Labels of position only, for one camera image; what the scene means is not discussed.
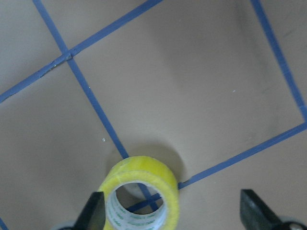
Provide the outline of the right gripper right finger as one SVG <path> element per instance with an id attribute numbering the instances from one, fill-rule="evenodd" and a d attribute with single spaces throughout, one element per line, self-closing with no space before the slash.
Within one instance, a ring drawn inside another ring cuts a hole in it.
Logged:
<path id="1" fill-rule="evenodd" d="M 282 220 L 252 190 L 240 191 L 240 220 L 247 230 L 305 230 L 307 226 L 295 220 Z"/>

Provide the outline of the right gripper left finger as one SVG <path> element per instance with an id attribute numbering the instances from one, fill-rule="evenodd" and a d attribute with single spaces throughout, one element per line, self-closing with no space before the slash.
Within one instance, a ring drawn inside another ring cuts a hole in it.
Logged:
<path id="1" fill-rule="evenodd" d="M 75 221 L 54 226 L 55 230 L 103 230 L 106 223 L 104 192 L 93 192 Z"/>

